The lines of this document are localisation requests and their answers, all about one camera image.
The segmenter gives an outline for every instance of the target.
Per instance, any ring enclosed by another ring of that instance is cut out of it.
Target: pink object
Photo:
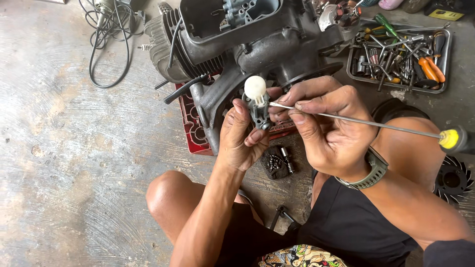
[[[397,8],[404,0],[381,0],[379,6],[385,10],[393,10]]]

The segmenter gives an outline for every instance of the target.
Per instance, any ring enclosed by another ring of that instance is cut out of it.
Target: concrete floor
[[[156,15],[156,1],[147,14]],[[365,17],[378,7],[363,9]],[[401,10],[383,11],[390,21],[419,25],[444,21]],[[453,22],[455,39],[449,88],[442,94],[399,93],[445,128],[463,124],[475,130],[475,28],[472,18]],[[151,180],[176,169],[205,183],[214,157],[191,155],[178,103],[162,99],[173,91],[153,86],[163,80],[147,52],[133,52],[130,71],[117,86],[94,87],[87,77],[92,28],[75,0],[67,5],[41,1],[0,2],[0,265],[1,266],[167,266],[172,251],[148,213],[145,192]],[[148,36],[130,47],[148,44]],[[119,75],[123,43],[98,53],[101,83]],[[337,60],[346,62],[347,52]],[[335,75],[357,87],[372,109],[396,95],[355,83],[342,70]],[[268,180],[256,164],[243,188],[266,225],[284,203],[304,222],[311,167],[298,135],[273,142],[290,148],[298,173]],[[460,155],[475,170],[475,157]],[[475,229],[475,193],[459,207]],[[277,230],[283,232],[285,222]]]

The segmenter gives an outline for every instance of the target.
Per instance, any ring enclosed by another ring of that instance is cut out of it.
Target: engine
[[[144,31],[153,45],[150,59],[168,81],[220,73],[212,84],[190,87],[217,154],[225,106],[248,77],[274,80],[287,92],[298,82],[331,75],[343,66],[324,58],[344,42],[338,25],[322,31],[318,18],[311,0],[182,0],[179,10],[165,10]]]

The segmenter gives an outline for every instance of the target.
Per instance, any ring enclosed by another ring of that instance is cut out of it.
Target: wristwatch
[[[364,155],[364,159],[371,165],[371,172],[368,174],[368,176],[357,182],[347,182],[336,176],[335,179],[344,186],[357,190],[365,189],[375,185],[384,176],[388,170],[389,164],[371,146],[369,146],[368,151]]]

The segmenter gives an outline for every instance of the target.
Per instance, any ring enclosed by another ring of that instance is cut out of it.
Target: metal tray
[[[394,26],[395,29],[408,29],[408,28],[422,27],[422,26],[415,26],[415,25],[409,25],[409,24],[399,24],[399,23],[392,23],[392,25]],[[381,26],[381,25],[379,23],[377,23],[376,21],[372,20],[372,19],[361,18],[361,28],[362,29],[364,29],[364,28],[371,28],[372,29],[372,28],[376,28],[376,27],[379,27],[379,26]],[[451,51],[451,48],[452,48],[453,33],[448,31],[447,29],[436,30],[436,31],[432,31],[432,30],[416,31],[414,33],[415,34],[423,33],[424,35],[433,35],[437,31],[442,31],[446,36],[446,41],[445,41],[444,47],[442,48],[442,56],[439,58],[438,63],[437,63],[438,67],[440,68],[442,73],[445,75],[446,81],[443,82],[440,85],[440,88],[438,90],[412,87],[412,90],[414,90],[414,91],[421,91],[421,92],[432,93],[432,94],[440,94],[443,91],[445,91],[445,89],[447,88],[447,85],[448,85],[448,70],[449,70],[448,67],[449,67],[449,62],[450,62],[450,51]],[[353,79],[353,80],[379,84],[380,81],[378,81],[378,80],[371,80],[371,79],[368,79],[368,78],[358,77],[358,76],[354,76],[353,74],[351,74],[350,69],[351,69],[351,65],[352,65],[352,58],[353,58],[354,51],[355,51],[355,49],[351,45],[350,55],[348,56],[348,64],[346,66],[346,73],[348,74],[348,76],[350,76],[350,78]],[[384,85],[391,86],[391,87],[398,87],[398,88],[408,87],[407,85],[393,84],[393,83],[389,83],[389,82],[384,82]]]

